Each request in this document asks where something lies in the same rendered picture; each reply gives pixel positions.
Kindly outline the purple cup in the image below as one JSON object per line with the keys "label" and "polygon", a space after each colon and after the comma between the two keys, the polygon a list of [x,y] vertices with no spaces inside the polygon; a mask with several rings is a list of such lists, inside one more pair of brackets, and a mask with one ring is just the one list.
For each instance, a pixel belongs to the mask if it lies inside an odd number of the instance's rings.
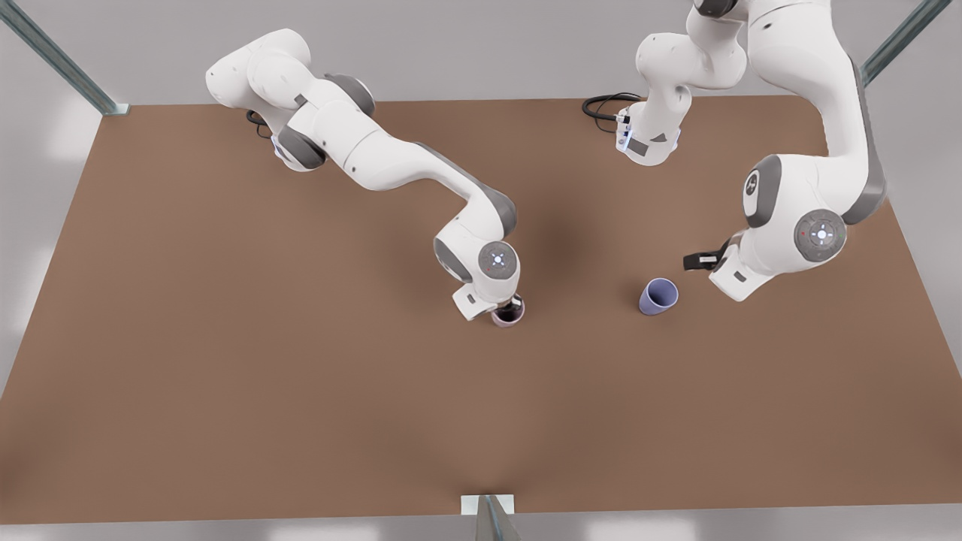
{"label": "purple cup", "polygon": [[667,278],[657,277],[647,283],[638,301],[639,311],[656,316],[669,310],[678,302],[678,288]]}

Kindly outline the silver frame post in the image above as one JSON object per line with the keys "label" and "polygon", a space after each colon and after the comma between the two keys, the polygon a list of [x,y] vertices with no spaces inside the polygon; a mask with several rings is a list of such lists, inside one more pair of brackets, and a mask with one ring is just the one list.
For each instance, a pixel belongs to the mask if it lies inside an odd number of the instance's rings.
{"label": "silver frame post", "polygon": [[942,13],[953,0],[921,0],[861,66],[865,88]]}
{"label": "silver frame post", "polygon": [[129,113],[129,104],[118,103],[110,98],[14,0],[0,0],[0,20],[102,116],[124,116]]}
{"label": "silver frame post", "polygon": [[462,495],[461,514],[474,515],[474,541],[522,541],[511,521],[514,495]]}

